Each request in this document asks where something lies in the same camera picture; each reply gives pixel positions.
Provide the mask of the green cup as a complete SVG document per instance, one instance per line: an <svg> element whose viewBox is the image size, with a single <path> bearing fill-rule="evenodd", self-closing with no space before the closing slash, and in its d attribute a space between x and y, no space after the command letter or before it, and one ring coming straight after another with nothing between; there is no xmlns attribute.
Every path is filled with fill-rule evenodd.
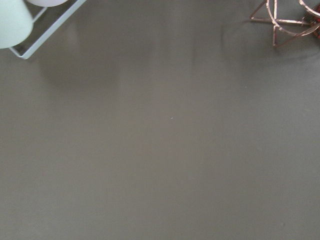
<svg viewBox="0 0 320 240"><path fill-rule="evenodd" d="M33 17L23 0L0 1L0 48L23 42L33 30Z"/></svg>

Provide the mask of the white cup rack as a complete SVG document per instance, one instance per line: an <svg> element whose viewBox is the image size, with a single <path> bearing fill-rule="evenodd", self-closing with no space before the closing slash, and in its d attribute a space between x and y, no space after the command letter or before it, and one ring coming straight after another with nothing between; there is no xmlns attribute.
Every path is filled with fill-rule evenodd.
<svg viewBox="0 0 320 240"><path fill-rule="evenodd" d="M21 59L29 59L85 2L86 0L68 0L56 6L37 6L26 2L33 18L33 29L24 41L8 49Z"/></svg>

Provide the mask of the copper wire bottle basket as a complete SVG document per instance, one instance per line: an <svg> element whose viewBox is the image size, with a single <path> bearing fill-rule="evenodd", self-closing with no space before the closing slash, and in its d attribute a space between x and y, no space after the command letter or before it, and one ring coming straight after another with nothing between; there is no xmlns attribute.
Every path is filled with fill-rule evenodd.
<svg viewBox="0 0 320 240"><path fill-rule="evenodd" d="M249 20L255 23L271 24L272 25L272 46L275 48L281 47L295 39L313 35L317 39L320 38L320 5L316 4L311 7L304 0L299 0L298 4L304 9L304 16L300 20L281 19L278 18L278 1L263 0L259 6L251 13ZM266 9L266 17L257 17L256 14L262 9ZM291 31L285 26L298 26L305 28L300 32ZM277 41L277 33L283 33L289 36L282 43Z"/></svg>

